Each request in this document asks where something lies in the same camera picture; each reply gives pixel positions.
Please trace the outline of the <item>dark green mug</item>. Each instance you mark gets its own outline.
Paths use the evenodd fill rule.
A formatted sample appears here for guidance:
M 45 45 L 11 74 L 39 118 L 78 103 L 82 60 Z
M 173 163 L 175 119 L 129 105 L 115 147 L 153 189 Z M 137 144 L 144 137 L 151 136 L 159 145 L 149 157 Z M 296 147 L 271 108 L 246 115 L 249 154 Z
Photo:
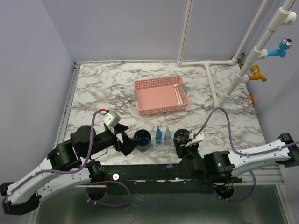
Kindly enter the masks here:
M 189 139 L 189 135 L 189 130 L 181 128 L 174 133 L 174 139 Z

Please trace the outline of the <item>dark blue mug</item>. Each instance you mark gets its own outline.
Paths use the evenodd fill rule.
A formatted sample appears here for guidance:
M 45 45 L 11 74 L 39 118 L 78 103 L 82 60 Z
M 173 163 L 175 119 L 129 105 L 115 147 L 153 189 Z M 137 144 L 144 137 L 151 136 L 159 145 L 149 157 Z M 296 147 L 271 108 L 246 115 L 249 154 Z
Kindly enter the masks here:
M 151 145 L 151 134 L 145 129 L 141 129 L 135 132 L 134 139 L 140 140 L 141 142 L 136 147 L 139 151 L 145 152 Z

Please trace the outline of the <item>blue toothpaste tube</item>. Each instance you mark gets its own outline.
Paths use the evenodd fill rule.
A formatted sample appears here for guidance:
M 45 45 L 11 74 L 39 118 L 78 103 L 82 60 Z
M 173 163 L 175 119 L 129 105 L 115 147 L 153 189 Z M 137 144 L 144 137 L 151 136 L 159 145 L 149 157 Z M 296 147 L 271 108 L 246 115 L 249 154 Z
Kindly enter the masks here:
M 160 127 L 157 126 L 156 127 L 156 136 L 155 136 L 155 143 L 158 145 L 158 144 L 161 144 L 162 142 L 162 131 L 160 130 Z

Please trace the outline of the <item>pink plastic basket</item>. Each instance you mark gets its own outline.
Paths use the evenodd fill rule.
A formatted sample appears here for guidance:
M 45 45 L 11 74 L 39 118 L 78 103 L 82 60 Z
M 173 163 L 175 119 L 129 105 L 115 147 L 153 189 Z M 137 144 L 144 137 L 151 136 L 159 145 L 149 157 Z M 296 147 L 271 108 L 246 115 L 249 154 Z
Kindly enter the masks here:
M 173 84 L 178 83 L 183 104 L 179 105 Z M 135 103 L 141 116 L 183 111 L 190 103 L 181 76 L 157 77 L 133 82 Z

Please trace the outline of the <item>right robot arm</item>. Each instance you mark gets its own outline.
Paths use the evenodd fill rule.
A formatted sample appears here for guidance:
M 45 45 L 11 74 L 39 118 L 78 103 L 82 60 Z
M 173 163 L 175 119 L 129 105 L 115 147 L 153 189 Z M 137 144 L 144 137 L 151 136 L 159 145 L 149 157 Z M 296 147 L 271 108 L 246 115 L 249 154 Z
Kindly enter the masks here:
M 215 151 L 201 156 L 198 148 L 203 140 L 203 136 L 194 137 L 186 129 L 175 132 L 173 141 L 181 159 L 178 167 L 184 175 L 214 183 L 228 183 L 258 168 L 278 164 L 289 168 L 299 164 L 299 145 L 288 133 L 266 145 L 239 151 Z

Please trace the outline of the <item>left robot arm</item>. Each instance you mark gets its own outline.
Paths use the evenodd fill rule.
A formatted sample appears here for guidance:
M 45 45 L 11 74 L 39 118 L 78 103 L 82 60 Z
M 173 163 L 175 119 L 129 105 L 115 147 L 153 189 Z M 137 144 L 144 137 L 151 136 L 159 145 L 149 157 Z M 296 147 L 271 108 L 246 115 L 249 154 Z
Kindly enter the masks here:
M 118 181 L 108 179 L 101 163 L 91 156 L 110 146 L 129 155 L 142 141 L 128 137 L 127 129 L 127 126 L 117 124 L 113 131 L 106 128 L 97 134 L 92 126 L 80 127 L 68 141 L 50 151 L 27 176 L 14 183 L 1 184 L 4 213 L 30 213 L 48 197 L 77 185 L 118 184 Z

